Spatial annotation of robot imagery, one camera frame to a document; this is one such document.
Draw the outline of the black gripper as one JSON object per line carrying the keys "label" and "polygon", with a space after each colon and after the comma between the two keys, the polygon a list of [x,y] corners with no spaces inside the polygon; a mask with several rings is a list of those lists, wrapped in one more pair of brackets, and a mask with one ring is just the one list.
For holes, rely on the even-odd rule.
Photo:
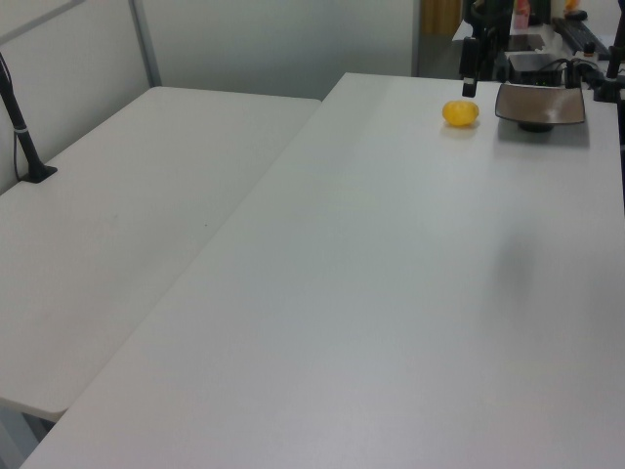
{"label": "black gripper", "polygon": [[479,69],[479,41],[474,37],[465,37],[462,41],[460,56],[460,75],[463,79],[462,95],[464,97],[475,97],[478,87]]}

